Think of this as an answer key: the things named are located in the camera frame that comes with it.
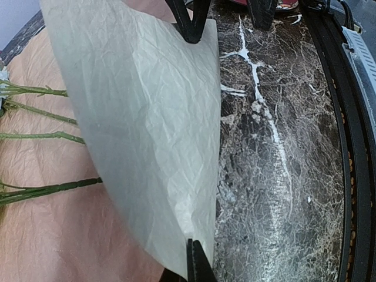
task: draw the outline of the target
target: marble surface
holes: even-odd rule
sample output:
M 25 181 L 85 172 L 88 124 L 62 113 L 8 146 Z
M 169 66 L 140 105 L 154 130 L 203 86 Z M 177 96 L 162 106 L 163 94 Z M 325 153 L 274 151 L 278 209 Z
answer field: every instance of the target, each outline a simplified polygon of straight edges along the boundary
M 253 30 L 245 8 L 214 0 L 222 117 L 214 271 L 219 282 L 335 281 L 343 227 L 337 125 L 298 13 Z M 41 15 L 2 54 L 8 63 Z
M 33 36 L 40 33 L 45 27 L 42 12 L 39 11 L 33 18 L 15 35 L 10 43 L 0 54 L 0 58 L 7 65 L 14 57 L 22 52 Z

